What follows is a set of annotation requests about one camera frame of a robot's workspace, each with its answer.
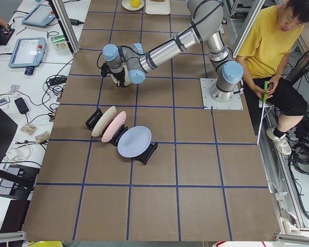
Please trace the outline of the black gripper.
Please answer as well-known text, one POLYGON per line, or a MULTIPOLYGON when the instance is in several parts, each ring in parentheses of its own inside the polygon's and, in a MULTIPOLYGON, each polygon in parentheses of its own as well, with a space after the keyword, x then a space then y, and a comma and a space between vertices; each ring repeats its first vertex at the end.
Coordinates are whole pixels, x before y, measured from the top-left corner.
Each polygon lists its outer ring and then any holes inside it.
POLYGON ((114 83, 116 84, 117 87, 126 87, 127 86, 125 68, 126 68, 126 66, 124 65, 123 69, 120 72, 111 74, 111 78, 112 78, 112 80, 114 81, 114 83))

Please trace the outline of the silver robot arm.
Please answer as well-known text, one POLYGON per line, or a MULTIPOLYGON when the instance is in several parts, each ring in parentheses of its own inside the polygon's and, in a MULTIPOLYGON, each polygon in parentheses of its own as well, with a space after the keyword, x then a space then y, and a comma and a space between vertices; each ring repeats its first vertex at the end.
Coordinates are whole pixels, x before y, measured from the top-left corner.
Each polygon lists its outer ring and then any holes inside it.
POLYGON ((113 75, 117 86, 124 86, 126 78, 134 84, 144 82, 146 73, 156 69, 195 44, 207 43, 209 58, 217 73, 217 81, 210 88, 211 97, 217 102, 227 102, 242 79, 243 67, 232 58, 225 45, 219 27, 223 20, 222 1, 187 1, 192 20, 187 29, 148 52, 142 45, 129 46, 107 44, 103 50, 104 64, 101 75, 113 75))

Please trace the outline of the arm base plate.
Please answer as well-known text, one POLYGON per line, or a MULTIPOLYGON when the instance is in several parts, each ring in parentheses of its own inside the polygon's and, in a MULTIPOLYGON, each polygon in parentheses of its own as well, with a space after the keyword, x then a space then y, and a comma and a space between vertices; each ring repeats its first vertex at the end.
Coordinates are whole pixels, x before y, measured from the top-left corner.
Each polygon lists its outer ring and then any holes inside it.
POLYGON ((200 87, 205 110, 243 110, 238 84, 231 92, 221 92, 216 86, 216 78, 201 78, 200 87))

